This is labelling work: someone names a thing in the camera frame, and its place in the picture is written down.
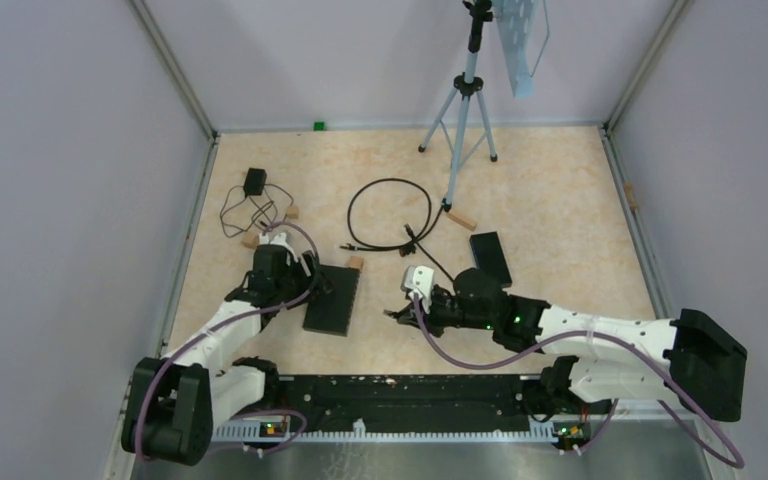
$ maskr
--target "metal edge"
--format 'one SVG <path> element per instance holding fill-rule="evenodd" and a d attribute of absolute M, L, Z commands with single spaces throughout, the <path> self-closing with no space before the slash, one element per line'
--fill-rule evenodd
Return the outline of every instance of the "metal edge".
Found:
<path fill-rule="evenodd" d="M 174 53 L 172 53 L 172 48 L 163 36 L 163 32 L 160 31 L 160 27 L 154 20 L 154 15 L 152 15 L 145 0 L 126 0 L 126 2 L 131 7 L 131 11 L 134 13 L 140 26 L 142 26 L 148 36 L 149 42 L 160 59 L 160 63 L 163 65 L 164 70 L 166 70 L 166 73 L 169 75 L 169 79 L 181 96 L 184 105 L 199 124 L 202 133 L 204 133 L 207 138 L 214 138 L 216 136 L 216 129 L 213 128 L 213 125 L 210 123 L 210 119 L 207 117 L 204 107 L 202 107 L 193 87 L 184 75 L 184 71 L 181 69 Z"/>
<path fill-rule="evenodd" d="M 692 426 L 696 429 L 696 433 L 699 435 L 699 438 L 701 438 L 705 443 L 709 445 L 719 444 L 719 439 L 717 439 L 717 437 L 712 434 L 711 429 L 708 428 L 708 426 L 705 425 L 705 422 L 703 422 L 699 417 L 696 417 Z M 729 438 L 732 436 L 728 426 L 721 423 L 720 428 Z M 701 461 L 708 465 L 708 474 L 710 475 L 711 480 L 749 479 L 749 474 L 746 472 L 746 470 L 737 470 L 729 465 L 726 465 L 701 448 L 699 449 L 699 457 Z"/>
<path fill-rule="evenodd" d="M 383 122 L 383 123 L 369 123 L 369 124 L 356 124 L 356 123 L 329 123 L 328 124 L 328 130 L 327 132 L 346 132 L 346 131 L 357 131 L 357 130 L 419 130 L 424 129 L 428 130 L 429 123 L 398 123 L 398 122 Z M 546 122 L 522 122 L 522 121 L 493 121 L 493 128 L 509 128 L 509 127 L 527 127 L 527 128 L 539 128 L 539 127 L 602 127 L 605 124 L 604 121 L 599 120 L 587 120 L 587 121 L 579 121 L 579 120 L 570 120 L 570 121 L 546 121 Z M 476 120 L 467 120 L 466 122 L 466 128 L 484 128 L 484 124 L 482 123 L 481 119 L 478 118 Z M 249 127 L 231 127 L 231 128 L 224 128 L 222 129 L 222 133 L 275 133 L 275 132 L 310 132 L 310 133 L 321 133 L 321 132 L 314 132 L 311 129 L 310 123 L 294 123 L 294 124 L 283 124 L 283 125 L 259 125 L 256 128 L 249 128 Z"/>
<path fill-rule="evenodd" d="M 193 200 L 193 208 L 190 211 L 187 228 L 184 230 L 184 244 L 181 246 L 181 255 L 173 270 L 173 282 L 169 298 L 166 302 L 166 308 L 161 317 L 160 334 L 157 339 L 155 352 L 157 355 L 163 354 L 168 344 L 169 335 L 172 333 L 172 327 L 175 321 L 175 313 L 178 310 L 178 302 L 181 299 L 181 291 L 184 286 L 184 277 L 187 273 L 187 265 L 190 262 L 190 254 L 193 250 L 193 239 L 195 238 L 198 222 L 201 218 L 201 211 L 204 207 L 204 200 L 207 195 L 207 186 L 210 183 L 210 177 L 213 172 L 213 164 L 216 161 L 216 153 L 219 150 L 219 137 L 215 137 L 210 144 L 207 156 L 205 158 L 202 176 L 199 180 L 199 186 L 196 197 Z M 120 446 L 120 437 L 122 436 L 122 425 L 125 421 L 125 409 L 128 405 L 128 396 L 130 394 L 130 384 L 122 399 L 122 407 L 119 409 L 119 416 L 116 419 L 116 428 L 114 430 L 113 440 L 110 445 L 110 451 L 107 455 L 107 463 L 104 469 L 104 480 L 126 480 L 131 478 L 136 456 L 128 453 Z"/>
<path fill-rule="evenodd" d="M 214 430 L 213 442 L 217 443 L 263 443 L 283 442 L 291 432 L 283 437 L 266 437 L 259 434 L 261 422 L 258 420 L 231 420 Z M 305 432 L 294 443 L 555 443 L 555 425 L 532 422 L 525 431 L 495 430 L 492 432 L 404 432 L 385 433 L 367 432 L 365 426 L 356 422 L 351 431 L 341 432 Z"/>
<path fill-rule="evenodd" d="M 605 128 L 601 128 L 600 136 L 602 137 L 602 145 L 605 148 L 605 154 L 608 158 L 608 165 L 611 169 L 611 175 L 614 177 L 614 184 L 617 188 L 617 195 L 620 198 L 620 204 L 622 205 L 623 214 L 628 222 L 628 229 L 631 233 L 632 242 L 634 243 L 634 250 L 637 253 L 637 258 L 640 262 L 640 269 L 643 273 L 643 279 L 646 282 L 646 288 L 649 291 L 649 297 L 652 299 L 652 308 L 655 311 L 655 315 L 660 318 L 669 318 L 674 316 L 674 303 L 672 303 L 671 295 L 666 282 L 663 280 L 660 267 L 658 266 L 655 254 L 652 251 L 652 241 L 650 240 L 648 230 L 643 222 L 640 210 L 636 213 L 631 211 L 628 205 L 628 199 L 625 196 L 624 185 L 627 181 L 627 175 L 625 165 L 622 161 L 621 154 L 617 148 L 613 135 L 607 133 Z M 655 420 L 663 418 L 658 415 L 657 412 L 651 409 L 645 409 L 643 412 L 638 412 L 638 408 L 629 409 L 631 417 L 628 419 L 636 418 L 638 420 Z M 702 420 L 695 414 L 684 410 L 678 412 L 679 418 L 682 420 L 688 420 L 699 434 L 700 438 L 710 445 L 717 444 L 717 438 L 711 435 L 708 427 L 702 422 Z M 721 424 L 723 431 L 728 435 L 728 427 Z M 699 449 L 700 461 L 704 462 L 707 466 L 708 473 L 711 480 L 746 480 L 748 476 L 742 471 L 735 470 L 721 463 L 716 458 L 712 457 L 708 453 Z"/>
<path fill-rule="evenodd" d="M 113 432 L 113 441 L 110 445 L 110 451 L 107 454 L 107 463 L 104 467 L 103 480 L 126 480 L 131 477 L 134 464 L 137 457 L 133 453 L 128 453 L 119 445 L 122 436 L 122 424 L 125 422 L 125 409 L 128 406 L 128 394 L 131 386 L 125 392 L 125 398 L 122 400 L 122 407 L 119 409 L 119 417 L 116 420 L 116 429 Z"/>
<path fill-rule="evenodd" d="M 201 173 L 201 179 L 199 179 L 196 197 L 193 200 L 193 207 L 189 213 L 189 221 L 187 222 L 187 228 L 184 233 L 184 244 L 181 247 L 181 255 L 179 256 L 178 262 L 172 273 L 174 278 L 172 289 L 166 302 L 166 309 L 164 310 L 161 319 L 160 336 L 157 340 L 156 352 L 158 355 L 162 355 L 168 346 L 169 337 L 172 335 L 172 328 L 175 325 L 175 315 L 178 312 L 178 303 L 181 300 L 181 292 L 184 289 L 184 278 L 187 275 L 187 267 L 190 263 L 190 255 L 193 252 L 193 243 L 195 242 L 198 223 L 201 219 L 205 198 L 207 197 L 207 187 L 210 184 L 213 165 L 216 163 L 216 154 L 219 151 L 219 139 L 220 137 L 215 137 L 210 145 L 210 150 L 208 151 L 207 159 L 204 163 L 204 169 Z"/>
<path fill-rule="evenodd" d="M 658 63 L 658 59 L 663 54 L 664 47 L 672 35 L 675 33 L 676 28 L 687 9 L 695 2 L 695 0 L 674 0 L 666 18 L 658 28 L 658 32 L 652 41 L 649 43 L 649 47 L 646 49 L 646 53 L 643 54 L 643 58 L 637 66 L 634 74 L 631 77 L 623 94 L 620 96 L 617 105 L 614 107 L 611 116 L 608 118 L 608 122 L 605 124 L 605 130 L 608 135 L 612 135 L 616 131 L 617 127 L 622 122 L 628 111 L 629 106 L 634 101 L 640 89 L 646 83 L 649 78 L 649 74 L 652 72 L 652 68 Z"/>
<path fill-rule="evenodd" d="M 643 281 L 646 283 L 646 289 L 649 291 L 649 298 L 652 301 L 652 309 L 655 316 L 659 318 L 668 318 L 673 311 L 672 303 L 665 287 L 665 282 L 658 267 L 655 255 L 652 252 L 650 237 L 645 231 L 641 222 L 640 212 L 632 212 L 626 198 L 624 185 L 627 180 L 625 167 L 619 158 L 613 139 L 607 134 L 606 129 L 599 129 L 599 136 L 602 138 L 602 146 L 605 149 L 605 155 L 608 158 L 608 166 L 611 169 L 611 176 L 614 179 L 614 186 L 617 189 L 617 195 L 620 199 L 623 215 L 628 223 L 628 230 L 631 234 L 631 241 L 634 244 L 634 250 L 637 253 L 637 259 L 640 262 L 640 270 L 643 273 Z"/>

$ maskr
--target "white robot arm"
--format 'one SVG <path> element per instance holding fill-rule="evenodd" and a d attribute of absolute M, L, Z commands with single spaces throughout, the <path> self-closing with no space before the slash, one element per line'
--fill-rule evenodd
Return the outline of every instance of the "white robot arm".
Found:
<path fill-rule="evenodd" d="M 131 380 L 122 447 L 135 451 L 137 418 L 148 397 L 142 450 L 152 458 L 185 465 L 197 463 L 210 444 L 214 426 L 261 400 L 267 376 L 277 375 L 274 365 L 259 359 L 241 359 L 223 369 L 231 362 L 231 356 L 260 333 L 286 302 L 322 287 L 323 279 L 314 275 L 317 268 L 318 261 L 310 252 L 301 257 L 296 255 L 286 233 L 261 235 L 252 270 L 225 297 L 213 318 L 182 347 L 163 358 L 146 357 L 137 364 Z M 244 314 L 250 315 L 228 323 L 229 318 Z M 226 325 L 217 328 L 220 323 Z M 173 364 L 149 395 L 151 382 L 169 359 Z"/>
<path fill-rule="evenodd" d="M 477 269 L 461 272 L 454 293 L 434 283 L 428 267 L 409 267 L 402 280 L 408 298 L 418 298 L 429 334 L 446 327 L 493 330 L 493 340 L 521 352 L 565 332 L 539 352 L 559 355 L 544 369 L 541 383 L 551 395 L 573 394 L 582 403 L 606 399 L 681 401 L 663 380 L 629 350 L 594 333 L 631 344 L 668 372 L 705 412 L 721 421 L 740 418 L 746 349 L 710 317 L 683 310 L 677 319 L 625 320 L 576 312 L 543 300 L 505 293 Z M 401 324 L 419 327 L 412 305 L 385 312 Z"/>

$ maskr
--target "speckled tabletop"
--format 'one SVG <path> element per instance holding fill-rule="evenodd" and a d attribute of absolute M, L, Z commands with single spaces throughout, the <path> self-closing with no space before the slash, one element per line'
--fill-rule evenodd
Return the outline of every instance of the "speckled tabletop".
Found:
<path fill-rule="evenodd" d="M 466 143 L 480 134 L 468 130 Z M 499 162 L 488 160 L 486 145 L 479 147 L 458 176 L 454 207 L 478 221 L 476 233 L 499 232 L 513 277 L 508 291 L 602 315 L 654 318 L 598 130 L 498 128 L 493 134 Z M 251 267 L 252 251 L 241 245 L 241 237 L 226 238 L 218 218 L 228 190 L 243 183 L 249 167 L 265 168 L 269 183 L 295 197 L 301 212 L 297 223 L 312 235 L 322 263 L 342 266 L 351 256 L 338 248 L 351 241 L 346 209 L 368 182 L 413 180 L 431 194 L 436 212 L 448 184 L 450 154 L 439 132 L 428 150 L 418 153 L 423 135 L 418 130 L 222 135 L 170 346 L 183 343 L 210 319 Z M 273 197 L 283 211 L 286 197 Z M 246 224 L 253 212 L 246 205 L 228 219 Z M 404 223 L 418 230 L 425 215 L 425 199 L 417 190 L 382 184 L 358 199 L 353 226 L 361 239 L 395 244 L 406 240 Z M 457 275 L 473 266 L 470 234 L 444 216 L 423 245 Z M 299 235 L 291 243 L 306 249 Z M 399 289 L 405 268 L 433 267 L 431 262 L 421 253 L 359 255 L 365 265 L 348 337 L 304 331 L 304 308 L 298 308 L 278 315 L 237 356 L 272 360 L 287 374 L 471 373 L 437 357 L 419 330 L 382 314 L 407 305 Z M 436 278 L 451 287 L 442 274 Z M 473 363 L 511 355 L 490 337 L 488 331 L 447 329 L 438 342 Z M 539 372 L 552 360 L 532 355 L 497 372 Z"/>

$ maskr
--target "white wall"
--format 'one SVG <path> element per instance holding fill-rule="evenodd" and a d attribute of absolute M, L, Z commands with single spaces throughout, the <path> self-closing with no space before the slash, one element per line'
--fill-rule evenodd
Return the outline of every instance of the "white wall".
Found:
<path fill-rule="evenodd" d="M 696 2 L 618 139 L 676 307 L 749 351 L 732 430 L 768 478 L 768 2 Z"/>
<path fill-rule="evenodd" d="M 531 98 L 513 99 L 496 25 L 485 27 L 478 75 L 490 116 L 603 122 L 672 2 L 547 1 L 552 38 Z M 148 3 L 220 130 L 310 129 L 320 119 L 425 126 L 466 63 L 471 18 L 460 0 Z"/>
<path fill-rule="evenodd" d="M 206 148 L 126 2 L 0 0 L 0 479 L 100 477 Z"/>

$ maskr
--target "wooden block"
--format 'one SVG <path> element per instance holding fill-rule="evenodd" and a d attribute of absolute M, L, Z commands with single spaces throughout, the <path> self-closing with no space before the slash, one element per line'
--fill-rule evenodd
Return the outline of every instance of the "wooden block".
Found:
<path fill-rule="evenodd" d="M 464 227 L 470 232 L 474 232 L 475 227 L 478 226 L 478 223 L 476 223 L 475 220 L 467 217 L 463 213 L 455 210 L 454 208 L 446 212 L 446 216 L 449 217 L 449 220 L 452 220 L 453 222 Z"/>
<path fill-rule="evenodd" d="M 290 220 L 295 220 L 299 218 L 299 207 L 297 205 L 290 205 L 287 207 L 287 218 Z"/>
<path fill-rule="evenodd" d="M 628 202 L 628 208 L 632 212 L 637 211 L 637 200 L 634 199 L 634 187 L 630 183 L 623 184 L 623 190 L 625 190 L 625 199 Z"/>
<path fill-rule="evenodd" d="M 258 245 L 260 245 L 260 236 L 257 232 L 246 232 L 243 234 L 244 247 L 254 250 Z"/>
<path fill-rule="evenodd" d="M 358 272 L 363 271 L 363 258 L 361 257 L 351 257 L 349 258 L 349 268 L 354 268 Z"/>

